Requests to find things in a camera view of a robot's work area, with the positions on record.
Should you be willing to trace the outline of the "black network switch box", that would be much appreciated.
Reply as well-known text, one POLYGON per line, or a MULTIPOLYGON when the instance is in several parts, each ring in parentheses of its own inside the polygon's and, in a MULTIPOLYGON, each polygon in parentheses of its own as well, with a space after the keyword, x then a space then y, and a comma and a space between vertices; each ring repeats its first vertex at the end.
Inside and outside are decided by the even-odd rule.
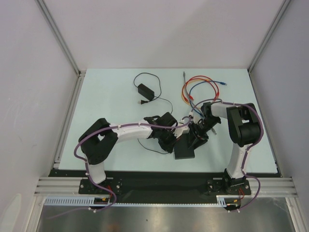
POLYGON ((193 159, 195 158, 195 152, 189 145, 189 134, 183 134, 176 141, 174 146, 174 158, 176 160, 193 159))

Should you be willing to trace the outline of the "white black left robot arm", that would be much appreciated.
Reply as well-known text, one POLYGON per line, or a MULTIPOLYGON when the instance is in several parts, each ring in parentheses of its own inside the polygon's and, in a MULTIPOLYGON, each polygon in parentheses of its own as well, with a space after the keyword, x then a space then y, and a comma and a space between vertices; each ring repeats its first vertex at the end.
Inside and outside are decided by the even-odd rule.
POLYGON ((149 116, 142 120, 128 124, 111 124, 105 118, 98 119, 79 138, 78 145, 84 158, 77 156, 86 163, 86 171, 91 181, 89 187, 95 193, 102 193, 106 189, 106 174, 104 161, 117 143, 134 139, 156 139, 162 150, 172 153, 176 141, 188 128, 184 119, 178 122, 169 112, 163 116, 149 116))

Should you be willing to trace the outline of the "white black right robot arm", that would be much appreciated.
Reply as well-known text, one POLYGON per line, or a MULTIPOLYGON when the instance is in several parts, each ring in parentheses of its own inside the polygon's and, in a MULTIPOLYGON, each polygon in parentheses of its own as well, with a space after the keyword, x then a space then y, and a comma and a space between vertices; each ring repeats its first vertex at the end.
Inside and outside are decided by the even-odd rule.
POLYGON ((253 103, 206 102, 201 107, 203 118, 189 124, 188 146, 198 148, 209 137, 207 132, 225 118, 233 142, 230 162, 225 169, 226 179, 222 188, 227 194, 239 190, 240 182, 246 178, 246 165, 250 149, 258 144, 264 135, 261 119, 253 103))

